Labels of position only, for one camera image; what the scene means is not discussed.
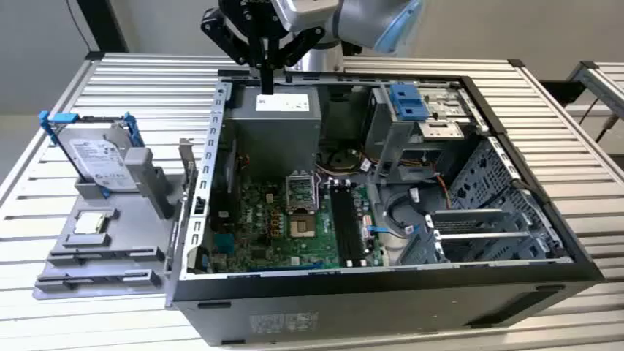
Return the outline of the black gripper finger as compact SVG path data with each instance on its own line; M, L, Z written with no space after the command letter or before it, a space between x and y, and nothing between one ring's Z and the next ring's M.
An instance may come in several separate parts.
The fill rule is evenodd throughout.
M265 94L265 50L260 37L246 37L244 42L226 26L226 17L220 9L206 9L201 19L201 31L233 61L260 73L261 94Z
M265 94L273 93L273 71L282 67L292 67L320 42L324 35L325 30L321 27L305 29L294 35L292 41L282 48L280 47L282 37L272 35L266 38Z

